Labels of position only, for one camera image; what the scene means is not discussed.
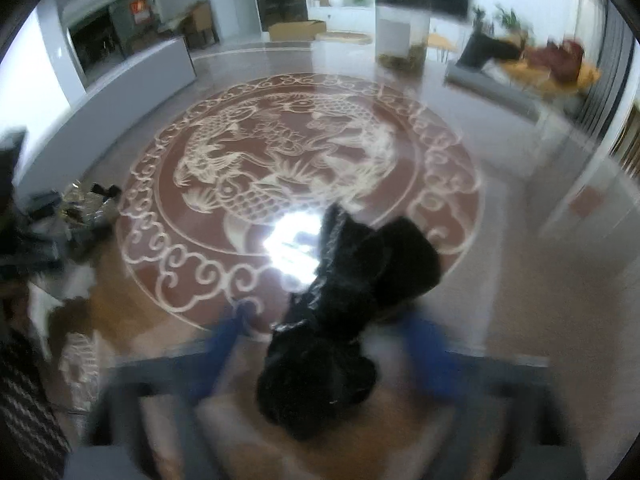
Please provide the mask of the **brown cardboard box on floor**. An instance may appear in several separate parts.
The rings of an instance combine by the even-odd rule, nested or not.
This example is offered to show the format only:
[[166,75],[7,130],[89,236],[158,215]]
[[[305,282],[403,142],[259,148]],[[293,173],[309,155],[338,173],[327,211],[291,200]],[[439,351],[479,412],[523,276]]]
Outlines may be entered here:
[[326,32],[325,21],[303,21],[277,23],[269,27],[271,41],[314,41]]

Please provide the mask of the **closed grey laptop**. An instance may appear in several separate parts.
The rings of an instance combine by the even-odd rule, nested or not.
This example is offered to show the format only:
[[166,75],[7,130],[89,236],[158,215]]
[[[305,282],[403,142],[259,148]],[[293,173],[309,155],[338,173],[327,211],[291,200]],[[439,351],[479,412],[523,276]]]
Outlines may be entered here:
[[530,122],[538,122],[540,118],[540,110],[534,99],[482,72],[468,70],[457,63],[449,62],[445,70],[444,81],[445,84],[471,92],[474,96],[503,107],[512,114]]

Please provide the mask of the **black sock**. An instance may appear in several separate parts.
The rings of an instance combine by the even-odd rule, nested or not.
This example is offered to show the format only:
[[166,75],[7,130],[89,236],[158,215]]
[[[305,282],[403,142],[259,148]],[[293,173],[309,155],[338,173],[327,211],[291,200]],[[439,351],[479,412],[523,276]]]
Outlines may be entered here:
[[291,295],[256,386],[262,416],[299,441],[367,400],[378,369],[362,352],[362,333],[442,277],[436,249],[406,217],[373,229],[334,204],[318,249],[316,277]]

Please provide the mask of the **round beige pet bed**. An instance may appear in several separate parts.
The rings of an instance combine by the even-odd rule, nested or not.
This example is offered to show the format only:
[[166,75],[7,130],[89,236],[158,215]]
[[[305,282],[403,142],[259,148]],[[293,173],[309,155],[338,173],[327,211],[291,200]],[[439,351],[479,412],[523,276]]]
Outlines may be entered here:
[[340,44],[372,44],[372,37],[362,32],[319,32],[316,41],[339,42]]

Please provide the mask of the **reclining person in chair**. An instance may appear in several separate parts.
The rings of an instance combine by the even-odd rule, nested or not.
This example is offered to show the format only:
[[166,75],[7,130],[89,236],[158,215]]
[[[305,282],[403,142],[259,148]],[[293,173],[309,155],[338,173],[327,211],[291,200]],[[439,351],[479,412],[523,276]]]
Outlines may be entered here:
[[549,40],[544,47],[536,48],[473,32],[457,64],[470,70],[482,70],[490,61],[524,61],[531,68],[548,70],[559,84],[574,84],[578,81],[584,54],[582,45],[570,38],[560,44]]

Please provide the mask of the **silver bow hair clip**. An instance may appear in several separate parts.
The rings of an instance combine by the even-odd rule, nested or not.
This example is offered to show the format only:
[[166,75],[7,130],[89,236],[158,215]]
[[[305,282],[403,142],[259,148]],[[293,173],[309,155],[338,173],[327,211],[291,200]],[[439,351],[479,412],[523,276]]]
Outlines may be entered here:
[[85,188],[72,182],[61,196],[60,214],[67,237],[76,248],[87,248],[106,240],[117,219],[122,189],[93,183]]

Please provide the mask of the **white tv cabinet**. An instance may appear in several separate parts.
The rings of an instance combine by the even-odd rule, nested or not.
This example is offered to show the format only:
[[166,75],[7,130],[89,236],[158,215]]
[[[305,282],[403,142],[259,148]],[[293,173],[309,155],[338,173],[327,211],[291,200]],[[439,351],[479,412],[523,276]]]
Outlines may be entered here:
[[[329,32],[353,32],[371,38],[375,36],[375,8],[373,6],[310,6],[308,18],[324,21]],[[459,52],[471,35],[469,24],[431,18],[427,33],[431,48]]]

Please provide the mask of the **dining table with chairs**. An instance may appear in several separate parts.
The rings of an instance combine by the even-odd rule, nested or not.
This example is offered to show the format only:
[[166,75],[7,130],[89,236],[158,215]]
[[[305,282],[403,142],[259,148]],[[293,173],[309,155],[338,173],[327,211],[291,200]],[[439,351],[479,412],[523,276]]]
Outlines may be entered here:
[[190,50],[205,49],[219,42],[209,0],[193,3],[183,14],[160,24],[157,32],[163,39],[181,37]]

